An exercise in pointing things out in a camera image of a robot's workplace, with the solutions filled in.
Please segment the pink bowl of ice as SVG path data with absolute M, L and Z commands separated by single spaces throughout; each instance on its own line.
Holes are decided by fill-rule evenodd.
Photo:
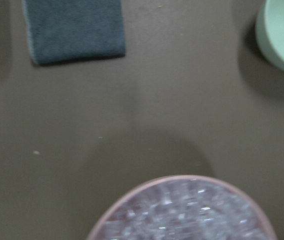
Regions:
M 258 204 L 237 187 L 207 176 L 145 182 L 97 221 L 90 240 L 274 240 Z

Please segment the grey folded cloth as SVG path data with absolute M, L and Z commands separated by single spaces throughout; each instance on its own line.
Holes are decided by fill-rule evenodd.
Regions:
M 126 53 L 119 0 L 24 0 L 33 63 L 106 59 Z

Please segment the green bowl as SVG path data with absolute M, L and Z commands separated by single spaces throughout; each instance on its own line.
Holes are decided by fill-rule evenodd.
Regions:
M 255 22 L 255 37 L 262 55 L 284 71 L 284 0 L 266 0 Z

